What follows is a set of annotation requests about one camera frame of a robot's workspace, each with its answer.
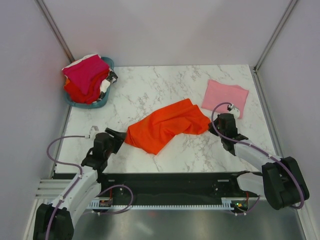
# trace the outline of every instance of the blue plastic bin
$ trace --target blue plastic bin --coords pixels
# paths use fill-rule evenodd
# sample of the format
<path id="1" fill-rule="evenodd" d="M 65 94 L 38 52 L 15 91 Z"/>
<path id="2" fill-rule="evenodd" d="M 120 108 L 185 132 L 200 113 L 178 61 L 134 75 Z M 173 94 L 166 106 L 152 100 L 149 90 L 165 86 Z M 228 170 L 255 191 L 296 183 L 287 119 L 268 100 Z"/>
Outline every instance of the blue plastic bin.
<path id="1" fill-rule="evenodd" d="M 101 59 L 105 61 L 109 67 L 114 70 L 115 63 L 111 58 L 102 56 Z M 80 108 L 80 109 L 98 109 L 106 105 L 110 93 L 111 85 L 107 88 L 104 98 L 102 98 L 100 101 L 93 102 L 92 104 L 85 104 L 85 103 L 77 103 L 71 100 L 70 95 L 67 92 L 64 92 L 64 99 L 67 104 L 69 104 L 72 107 Z"/>

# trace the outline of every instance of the magenta cloth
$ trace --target magenta cloth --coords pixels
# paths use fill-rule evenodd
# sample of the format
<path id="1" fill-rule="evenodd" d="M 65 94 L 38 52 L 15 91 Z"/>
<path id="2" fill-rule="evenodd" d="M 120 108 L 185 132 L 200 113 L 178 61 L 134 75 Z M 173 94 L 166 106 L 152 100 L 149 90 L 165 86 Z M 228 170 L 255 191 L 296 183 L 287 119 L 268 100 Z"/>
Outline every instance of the magenta cloth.
<path id="1" fill-rule="evenodd" d="M 230 102 L 240 110 L 239 118 L 241 119 L 244 114 L 248 94 L 249 90 L 239 85 L 226 85 L 209 79 L 201 107 L 212 111 L 218 104 Z M 221 114 L 228 112 L 226 106 L 220 106 L 216 111 Z"/>
<path id="2" fill-rule="evenodd" d="M 93 55 L 76 65 L 65 67 L 62 69 L 62 72 L 80 89 L 83 95 L 87 95 L 92 80 L 108 69 L 108 64 L 106 64 L 98 55 Z M 96 89 L 96 86 L 100 87 L 100 84 L 104 79 L 105 77 L 103 75 L 99 79 L 96 79 L 94 89 Z"/>

